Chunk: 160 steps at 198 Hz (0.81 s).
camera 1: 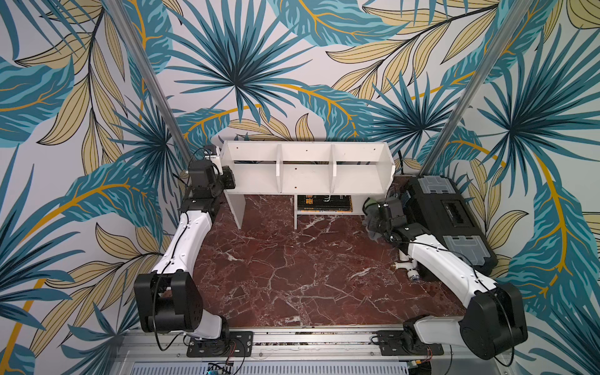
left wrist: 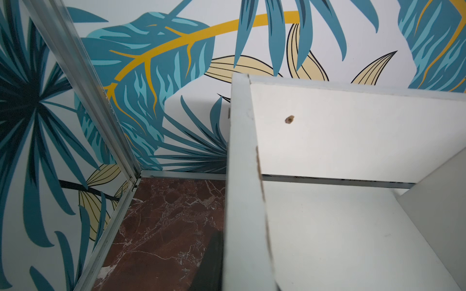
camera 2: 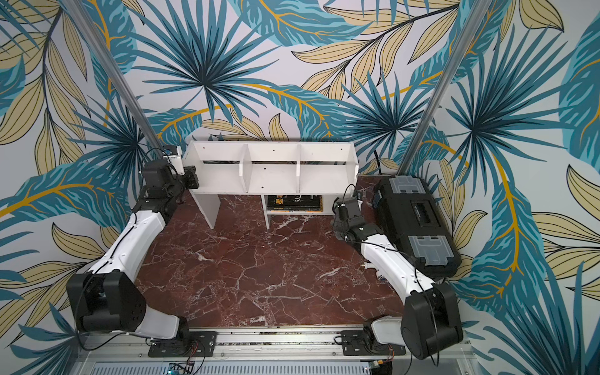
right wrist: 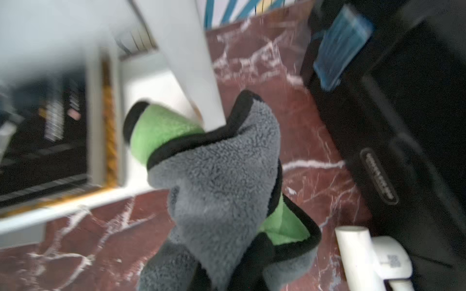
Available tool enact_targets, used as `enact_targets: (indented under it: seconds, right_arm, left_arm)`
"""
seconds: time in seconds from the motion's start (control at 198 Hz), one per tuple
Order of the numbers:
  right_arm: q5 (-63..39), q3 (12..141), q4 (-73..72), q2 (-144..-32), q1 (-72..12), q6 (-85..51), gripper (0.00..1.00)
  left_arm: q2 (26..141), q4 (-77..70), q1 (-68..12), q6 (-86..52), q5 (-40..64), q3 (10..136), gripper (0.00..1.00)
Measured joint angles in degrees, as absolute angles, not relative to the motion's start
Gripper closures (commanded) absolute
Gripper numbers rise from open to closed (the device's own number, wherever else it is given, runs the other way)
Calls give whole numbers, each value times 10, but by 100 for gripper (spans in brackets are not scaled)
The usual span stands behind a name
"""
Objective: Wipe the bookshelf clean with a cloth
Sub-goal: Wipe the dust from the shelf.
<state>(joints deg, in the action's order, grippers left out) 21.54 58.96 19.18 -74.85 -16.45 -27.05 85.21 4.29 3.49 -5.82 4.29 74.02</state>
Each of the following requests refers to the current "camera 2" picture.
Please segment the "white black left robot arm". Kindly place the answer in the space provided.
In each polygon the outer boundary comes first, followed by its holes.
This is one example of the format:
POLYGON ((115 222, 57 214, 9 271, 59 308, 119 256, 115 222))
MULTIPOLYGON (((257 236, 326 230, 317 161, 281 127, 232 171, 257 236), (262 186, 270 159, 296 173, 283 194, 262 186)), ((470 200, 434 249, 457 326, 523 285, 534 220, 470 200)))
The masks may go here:
POLYGON ((73 318, 81 334, 115 331, 189 345, 186 319, 149 307, 134 282, 184 192, 198 187, 195 167, 165 156, 148 162, 142 176, 145 184, 123 232, 98 262, 67 283, 73 318))

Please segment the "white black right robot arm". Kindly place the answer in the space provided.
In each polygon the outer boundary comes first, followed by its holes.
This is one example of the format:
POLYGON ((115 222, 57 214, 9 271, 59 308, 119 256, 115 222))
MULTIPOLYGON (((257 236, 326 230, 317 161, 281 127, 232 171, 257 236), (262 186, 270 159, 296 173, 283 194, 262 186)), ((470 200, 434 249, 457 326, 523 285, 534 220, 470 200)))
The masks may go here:
POLYGON ((401 345, 413 357, 426 359, 464 339, 458 299, 453 288, 425 276, 393 247, 383 231, 362 215, 337 213, 336 237, 351 246, 381 275, 401 298, 401 317, 386 316, 368 324, 380 345, 401 345))

